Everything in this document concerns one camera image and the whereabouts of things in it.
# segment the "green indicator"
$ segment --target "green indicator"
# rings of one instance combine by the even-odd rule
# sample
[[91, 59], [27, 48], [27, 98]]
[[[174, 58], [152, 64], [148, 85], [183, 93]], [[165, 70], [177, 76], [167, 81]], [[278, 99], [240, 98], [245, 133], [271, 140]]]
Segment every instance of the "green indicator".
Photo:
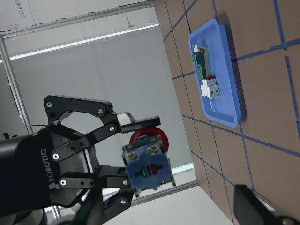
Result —
[[196, 64], [199, 79], [203, 80], [210, 76], [210, 63], [208, 49], [201, 47], [199, 50], [199, 52], [193, 53], [193, 62]]
[[142, 176], [143, 176], [144, 178], [148, 177], [147, 170], [146, 170], [145, 167], [142, 167], [141, 173], [142, 173]]

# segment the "metal frame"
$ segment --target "metal frame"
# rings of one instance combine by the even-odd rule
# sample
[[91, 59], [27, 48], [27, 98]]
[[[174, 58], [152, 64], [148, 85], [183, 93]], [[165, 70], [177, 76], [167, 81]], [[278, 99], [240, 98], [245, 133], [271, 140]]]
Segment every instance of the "metal frame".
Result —
[[253, 194], [257, 198], [259, 198], [260, 200], [262, 200], [264, 203], [266, 203], [268, 206], [270, 206], [271, 208], [273, 208], [276, 213], [282, 213], [282, 214], [285, 213], [281, 208], [279, 208], [277, 205], [275, 205], [274, 203], [272, 203], [270, 200], [268, 200], [267, 198], [265, 198], [264, 196], [262, 196], [257, 191], [253, 191]]
[[165, 197], [165, 196], [168, 196], [168, 195], [171, 195], [171, 194], [175, 194], [177, 192], [184, 191], [184, 190], [187, 190], [189, 188], [197, 187], [198, 185], [199, 185], [198, 181], [193, 180], [193, 181], [190, 181], [190, 182], [185, 183], [185, 184], [174, 186], [172, 188], [169, 188], [169, 189], [166, 189], [166, 190], [163, 190], [163, 191], [159, 191], [159, 192], [153, 193], [151, 195], [147, 195], [145, 197], [136, 198], [131, 202], [131, 206], [136, 206], [136, 205], [139, 205], [139, 204], [142, 204], [142, 203], [146, 203], [148, 201], [152, 201], [152, 200], [155, 200], [155, 199], [158, 199], [158, 198], [161, 198], [161, 197]]
[[[7, 78], [9, 81], [9, 86], [11, 87], [11, 91], [13, 94], [13, 98], [15, 100], [15, 104], [17, 106], [17, 109], [20, 114], [20, 118], [22, 120], [23, 125], [26, 128], [26, 131], [28, 134], [32, 133], [32, 127], [28, 118], [28, 115], [26, 113], [26, 109], [17, 85], [17, 81], [15, 79], [15, 74], [13, 71], [13, 68], [11, 66], [9, 54], [5, 45], [4, 40], [9, 39], [9, 38], [14, 38], [20, 35], [24, 34], [29, 34], [37, 31], [42, 31], [42, 30], [49, 30], [57, 27], [62, 27], [62, 26], [67, 26], [75, 23], [81, 23], [81, 22], [86, 22], [90, 20], [95, 20], [95, 19], [100, 19], [112, 15], [118, 15], [126, 12], [131, 12], [143, 8], [150, 8], [153, 7], [153, 2], [152, 0], [147, 0], [147, 1], [142, 1], [130, 5], [124, 5], [124, 6], [119, 6], [115, 7], [112, 9], [100, 11], [100, 12], [94, 12], [94, 13], [88, 13], [85, 15], [80, 15], [80, 16], [75, 16], [75, 17], [70, 17], [67, 19], [60, 19], [57, 21], [49, 22], [49, 23], [43, 23], [43, 24], [37, 24], [31, 27], [19, 29], [19, 30], [13, 30], [13, 31], [6, 31], [0, 33], [0, 56], [3, 61], [3, 65], [7, 74]], [[53, 212], [54, 212], [54, 217], [59, 218], [60, 217], [60, 210], [57, 206], [52, 207]]]
[[67, 26], [75, 23], [82, 23], [90, 20], [100, 19], [112, 15], [118, 15], [126, 12], [131, 12], [143, 8], [153, 7], [153, 3], [151, 0], [142, 1], [130, 5], [118, 6], [112, 9], [103, 10], [94, 13], [87, 13], [85, 15], [74, 16], [66, 19], [59, 19], [53, 22], [41, 23], [31, 27], [26, 27], [19, 30], [6, 31], [0, 34], [1, 39], [14, 38], [20, 35], [34, 33], [42, 30], [49, 30], [57, 27]]

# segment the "robotiq logo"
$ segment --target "robotiq logo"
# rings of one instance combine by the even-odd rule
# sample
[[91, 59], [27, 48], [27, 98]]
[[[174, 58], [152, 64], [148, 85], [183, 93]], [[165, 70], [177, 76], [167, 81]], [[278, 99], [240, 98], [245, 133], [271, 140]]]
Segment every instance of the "robotiq logo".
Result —
[[49, 189], [59, 189], [60, 188], [59, 185], [55, 184], [55, 182], [54, 182], [52, 169], [50, 167], [49, 159], [47, 156], [47, 149], [42, 149], [41, 155], [42, 155], [42, 160], [43, 160], [44, 167], [46, 170], [46, 174], [48, 177], [48, 181], [49, 181], [49, 183], [51, 183], [51, 184], [49, 184]]

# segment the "plastic tray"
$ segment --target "plastic tray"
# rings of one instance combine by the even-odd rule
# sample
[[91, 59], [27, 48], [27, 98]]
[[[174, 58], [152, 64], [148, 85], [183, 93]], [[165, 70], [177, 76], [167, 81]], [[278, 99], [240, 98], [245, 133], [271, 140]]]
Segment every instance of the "plastic tray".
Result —
[[234, 128], [242, 115], [224, 26], [215, 19], [209, 20], [190, 34], [191, 55], [195, 44], [208, 48], [210, 75], [216, 77], [220, 88], [219, 97], [209, 99], [202, 96], [201, 80], [193, 63], [204, 113], [208, 119]]

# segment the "blue grid line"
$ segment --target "blue grid line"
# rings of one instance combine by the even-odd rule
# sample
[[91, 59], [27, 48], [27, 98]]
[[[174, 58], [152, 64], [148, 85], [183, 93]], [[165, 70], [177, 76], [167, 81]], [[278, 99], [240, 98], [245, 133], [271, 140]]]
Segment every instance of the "blue grid line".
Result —
[[251, 180], [252, 190], [255, 190], [255, 188], [254, 188], [254, 182], [253, 182], [253, 177], [252, 177], [252, 172], [251, 172], [251, 167], [250, 167], [250, 161], [249, 161], [249, 158], [248, 158], [248, 151], [247, 151], [247, 148], [246, 148], [244, 133], [243, 133], [242, 124], [241, 124], [240, 121], [239, 121], [239, 125], [240, 125], [240, 133], [242, 134], [242, 140], [243, 140], [243, 145], [244, 145], [246, 160], [247, 160], [247, 164], [248, 164], [248, 170], [249, 170], [249, 176], [250, 176], [250, 180]]
[[218, 16], [217, 6], [216, 6], [215, 0], [212, 0], [212, 4], [214, 5], [214, 10], [215, 10], [215, 15], [216, 15], [216, 20], [217, 20], [217, 22], [219, 22], [219, 16]]
[[264, 55], [264, 54], [267, 54], [267, 53], [270, 53], [270, 52], [278, 51], [280, 49], [286, 49], [287, 47], [291, 47], [291, 46], [298, 45], [298, 44], [300, 44], [300, 38], [282, 43], [280, 45], [272, 46], [268, 50], [259, 50], [257, 52], [253, 52], [253, 53], [250, 53], [250, 54], [246, 54], [246, 55], [237, 57], [235, 59], [232, 59], [231, 62], [235, 63], [237, 61], [241, 61], [241, 60], [252, 58], [252, 57], [255, 57], [255, 56], [259, 56], [259, 55]]
[[[165, 6], [166, 6], [167, 12], [168, 12], [168, 14], [169, 14], [168, 6], [167, 6], [167, 4], [166, 4], [166, 1], [165, 1]], [[179, 59], [179, 64], [180, 64], [180, 68], [181, 68], [181, 73], [183, 73], [183, 71], [182, 71], [182, 66], [181, 66], [181, 61], [180, 61], [180, 57], [179, 57], [179, 53], [178, 53], [178, 48], [177, 48], [177, 44], [176, 44], [176, 40], [175, 40], [175, 36], [174, 36], [173, 31], [172, 31], [172, 34], [173, 34], [173, 38], [174, 38], [174, 42], [175, 42], [176, 52], [177, 52], [178, 59]], [[173, 80], [175, 80], [175, 79], [177, 79], [177, 78], [179, 78], [179, 77], [183, 77], [184, 85], [185, 85], [186, 92], [187, 92], [187, 99], [188, 99], [189, 106], [190, 106], [190, 109], [191, 109], [192, 117], [194, 117], [194, 116], [193, 116], [192, 106], [191, 106], [191, 102], [190, 102], [190, 100], [189, 100], [188, 89], [187, 89], [187, 85], [186, 85], [186, 81], [185, 81], [185, 79], [184, 79], [184, 76], [190, 75], [190, 74], [193, 74], [193, 73], [194, 73], [194, 71], [189, 72], [189, 73], [186, 73], [186, 74], [182, 74], [182, 75], [180, 75], [180, 76], [177, 76], [177, 77], [173, 78]], [[199, 141], [199, 137], [198, 137], [198, 132], [197, 132], [197, 129], [196, 129], [195, 121], [194, 121], [194, 126], [195, 126], [195, 130], [196, 130], [197, 139], [198, 139], [198, 141]], [[206, 173], [206, 169], [205, 169], [205, 174], [206, 174], [207, 182], [208, 182], [208, 185], [209, 185], [209, 188], [210, 188], [210, 182], [209, 182], [209, 180], [208, 180], [208, 176], [207, 176], [207, 173]]]
[[[196, 130], [196, 134], [197, 134], [197, 140], [198, 140], [200, 152], [201, 152], [201, 155], [203, 156], [202, 149], [201, 149], [201, 145], [200, 145], [200, 140], [199, 140], [199, 136], [198, 136], [196, 124], [195, 124], [195, 121], [194, 121], [194, 126], [195, 126], [195, 130]], [[210, 180], [208, 179], [208, 175], [207, 175], [207, 172], [206, 172], [206, 168], [205, 168], [205, 167], [204, 167], [204, 170], [205, 170], [205, 175], [206, 175], [206, 178], [207, 178], [208, 187], [210, 188]]]
[[[182, 0], [183, 2], [183, 7], [184, 7], [184, 11], [186, 11], [186, 4], [184, 4], [184, 0]], [[186, 15], [186, 19], [187, 19], [187, 25], [188, 25], [188, 30], [189, 30], [189, 33], [191, 34], [191, 28], [189, 26], [189, 22], [188, 22], [188, 15], [185, 13]]]
[[173, 77], [172, 79], [173, 79], [173, 80], [176, 80], [176, 79], [181, 78], [181, 77], [183, 77], [183, 74], [182, 74], [182, 75], [179, 75], [179, 76], [176, 76], [176, 77]]
[[183, 76], [188, 76], [188, 75], [191, 75], [191, 74], [194, 74], [194, 73], [195, 73], [195, 72], [192, 71], [192, 72], [189, 72], [189, 73], [186, 73], [186, 74], [183, 74], [183, 75], [179, 75], [179, 76], [173, 77], [172, 79], [173, 79], [173, 80], [176, 80], [176, 79], [181, 78], [181, 77], [183, 77]]
[[278, 7], [277, 0], [273, 0], [273, 4], [274, 4], [274, 8], [275, 8], [275, 14], [276, 14], [277, 25], [278, 25], [278, 30], [279, 30], [279, 34], [280, 34], [281, 43], [285, 43], [285, 35], [283, 33], [283, 28], [282, 28], [281, 17], [280, 17], [280, 12], [279, 12], [279, 7]]
[[220, 155], [219, 155], [219, 150], [218, 150], [218, 145], [217, 145], [217, 141], [216, 141], [216, 136], [215, 136], [215, 132], [214, 132], [214, 129], [213, 129], [212, 126], [211, 126], [211, 130], [212, 130], [212, 134], [214, 135], [215, 145], [216, 145], [216, 149], [217, 149], [217, 157], [219, 159], [219, 163], [220, 163], [220, 167], [221, 167], [221, 172], [222, 172], [222, 175], [223, 175], [222, 177], [223, 177], [223, 182], [224, 182], [224, 186], [225, 186], [226, 197], [227, 197], [228, 204], [229, 204], [229, 210], [230, 210], [230, 214], [231, 214], [231, 220], [233, 222], [233, 212], [231, 210], [231, 205], [230, 205], [230, 201], [229, 201], [227, 187], [226, 187], [226, 184], [225, 184], [225, 176], [224, 176], [224, 172], [223, 172], [223, 168], [222, 168], [222, 163], [221, 163], [221, 159], [220, 159]]
[[197, 156], [199, 159], [201, 159], [206, 165], [208, 165], [211, 169], [213, 169], [214, 171], [216, 171], [221, 177], [223, 177], [226, 181], [228, 181], [230, 184], [232, 184], [234, 186], [234, 183], [231, 180], [229, 180], [227, 177], [225, 177], [224, 175], [222, 175], [218, 170], [216, 170], [213, 166], [211, 166], [203, 158], [201, 158], [199, 155], [197, 155], [196, 153], [194, 153], [192, 150], [190, 150], [190, 152], [192, 152], [195, 156]]
[[190, 7], [184, 12], [184, 14], [180, 17], [180, 19], [175, 23], [175, 25], [171, 28], [170, 32], [166, 35], [166, 37], [163, 39], [164, 41], [168, 38], [168, 36], [173, 32], [173, 30], [175, 29], [175, 27], [180, 23], [180, 21], [188, 14], [189, 10], [191, 10], [191, 8], [194, 6], [194, 4], [197, 2], [198, 0], [195, 0]]
[[[217, 5], [216, 5], [215, 0], [212, 0], [212, 4], [214, 6], [216, 20], [219, 23], [219, 16], [218, 16]], [[214, 129], [212, 127], [211, 120], [210, 120], [210, 125], [211, 125], [211, 130], [213, 132], [214, 139], [215, 139], [215, 144], [216, 144], [216, 148], [217, 148], [217, 156], [219, 158], [219, 162], [220, 162], [220, 166], [221, 166], [221, 171], [223, 173], [222, 164], [221, 164], [221, 160], [220, 160], [220, 156], [219, 156], [219, 151], [218, 151], [218, 145], [217, 145], [217, 141], [216, 141], [216, 137], [215, 137], [215, 132], [214, 132]], [[226, 187], [226, 184], [225, 184], [225, 176], [223, 176], [223, 181], [224, 181], [224, 186], [225, 186], [225, 190], [226, 190], [226, 196], [227, 196], [227, 200], [228, 200], [228, 204], [229, 204], [229, 209], [230, 209], [230, 214], [231, 214], [231, 220], [232, 220], [232, 223], [234, 223], [234, 221], [233, 221], [233, 212], [232, 212], [232, 209], [231, 209], [231, 205], [230, 205], [230, 201], [229, 201], [229, 196], [228, 196], [228, 192], [227, 192], [227, 187]]]
[[[183, 117], [186, 117], [186, 118], [189, 118], [189, 119], [191, 119], [191, 120], [198, 121], [198, 122], [200, 122], [200, 123], [204, 123], [204, 124], [210, 125], [209, 123], [204, 122], [204, 121], [202, 121], [202, 120], [198, 120], [198, 119], [195, 119], [195, 118], [191, 118], [191, 117], [186, 116], [186, 115], [182, 115], [182, 116], [183, 116]], [[228, 132], [228, 133], [231, 133], [231, 134], [234, 134], [234, 135], [237, 135], [237, 136], [242, 137], [242, 135], [239, 134], [239, 133], [237, 133], [237, 132], [234, 132], [234, 131], [225, 129], [225, 128], [223, 128], [223, 127], [219, 127], [219, 126], [214, 125], [214, 124], [212, 124], [212, 126], [213, 126], [214, 128], [218, 128], [218, 129], [220, 129], [220, 130], [223, 130], [223, 131], [226, 131], [226, 132]], [[267, 142], [258, 140], [258, 139], [253, 138], [253, 137], [249, 137], [249, 136], [247, 136], [247, 135], [244, 135], [244, 138], [246, 138], [246, 139], [248, 139], [248, 140], [251, 140], [251, 141], [254, 141], [254, 142], [256, 142], [256, 143], [259, 143], [259, 144], [263, 144], [263, 145], [268, 146], [268, 147], [270, 147], [270, 148], [277, 149], [277, 150], [282, 151], [282, 152], [285, 152], [285, 153], [287, 153], [287, 154], [290, 154], [290, 155], [293, 155], [293, 156], [296, 156], [296, 157], [300, 157], [300, 153], [298, 153], [298, 152], [295, 152], [295, 151], [292, 151], [292, 150], [288, 150], [288, 149], [286, 149], [286, 148], [279, 147], [279, 146], [277, 146], [277, 145], [274, 145], [274, 144], [271, 144], [271, 143], [267, 143]]]
[[292, 76], [290, 58], [288, 56], [285, 57], [285, 62], [286, 62], [286, 65], [287, 65], [287, 73], [288, 73], [288, 76], [289, 76], [289, 83], [290, 83], [290, 88], [291, 88], [292, 103], [293, 103], [293, 106], [294, 106], [294, 112], [295, 112], [295, 117], [296, 117], [298, 136], [300, 138], [299, 110], [298, 110], [298, 106], [297, 106], [296, 92], [295, 92], [295, 87], [294, 87], [294, 83], [293, 83], [293, 76]]

